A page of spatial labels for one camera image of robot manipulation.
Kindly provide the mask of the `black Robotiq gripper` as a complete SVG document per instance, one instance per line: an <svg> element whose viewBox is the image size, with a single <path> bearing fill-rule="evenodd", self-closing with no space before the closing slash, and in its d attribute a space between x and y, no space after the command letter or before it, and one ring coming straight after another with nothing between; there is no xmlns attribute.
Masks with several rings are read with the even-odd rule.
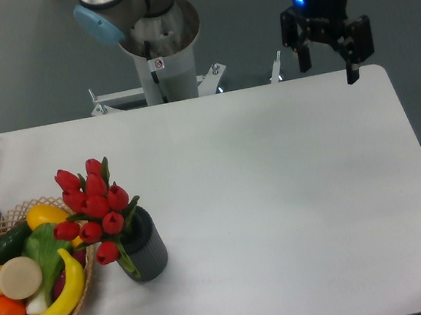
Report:
<svg viewBox="0 0 421 315"><path fill-rule="evenodd" d="M359 64L373 53L373 35L367 15L349 22L347 0L292 0L280 14L282 44L296 53L299 70L312 67L307 42L339 46L346 63L347 84L359 80Z"/></svg>

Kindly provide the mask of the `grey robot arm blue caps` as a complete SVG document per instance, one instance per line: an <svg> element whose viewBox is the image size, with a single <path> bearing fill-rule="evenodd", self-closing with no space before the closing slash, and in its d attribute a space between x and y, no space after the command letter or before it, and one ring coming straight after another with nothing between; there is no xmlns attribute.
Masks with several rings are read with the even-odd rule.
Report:
<svg viewBox="0 0 421 315"><path fill-rule="evenodd" d="M186 0L78 0L74 18L106 45L119 45L132 57L148 105L216 94L226 70L215 63L204 76L195 70L198 12ZM282 44L298 58L302 72L311 68L309 45L328 45L346 64L353 84L359 66L375 50L367 16L352 20L347 0L292 0L280 14Z"/></svg>

